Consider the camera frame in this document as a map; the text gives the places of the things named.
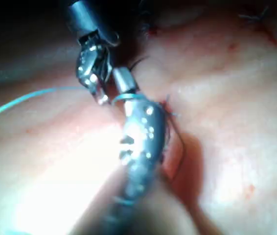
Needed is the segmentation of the left arm needle driver jaw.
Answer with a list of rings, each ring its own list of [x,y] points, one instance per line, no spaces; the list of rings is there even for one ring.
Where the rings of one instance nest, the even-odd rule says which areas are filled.
[[[95,101],[98,101],[98,89],[97,86],[89,86],[89,92],[92,95],[92,97],[94,98]]]
[[[105,91],[105,87],[100,84],[96,87],[96,102],[99,105],[104,105],[110,102],[109,97]]]

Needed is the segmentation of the left arm needle driver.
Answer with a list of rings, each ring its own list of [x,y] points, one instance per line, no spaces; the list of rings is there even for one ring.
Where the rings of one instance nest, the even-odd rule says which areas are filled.
[[[79,39],[81,51],[76,63],[76,77],[89,91],[89,86],[105,87],[113,70],[110,48],[119,45],[119,35],[111,34],[111,41],[97,30]]]

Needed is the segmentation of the right arm needle driver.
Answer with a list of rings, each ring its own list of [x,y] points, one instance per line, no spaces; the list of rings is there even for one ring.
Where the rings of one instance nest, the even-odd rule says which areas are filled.
[[[151,166],[160,161],[166,139],[166,114],[163,107],[145,97],[124,102],[126,121],[119,142],[123,165]]]

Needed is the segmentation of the right arm needle driver jaw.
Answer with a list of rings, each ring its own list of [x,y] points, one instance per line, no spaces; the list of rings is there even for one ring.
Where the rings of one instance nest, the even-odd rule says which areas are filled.
[[[113,101],[139,98],[136,81],[128,68],[115,68],[113,78],[118,91]]]

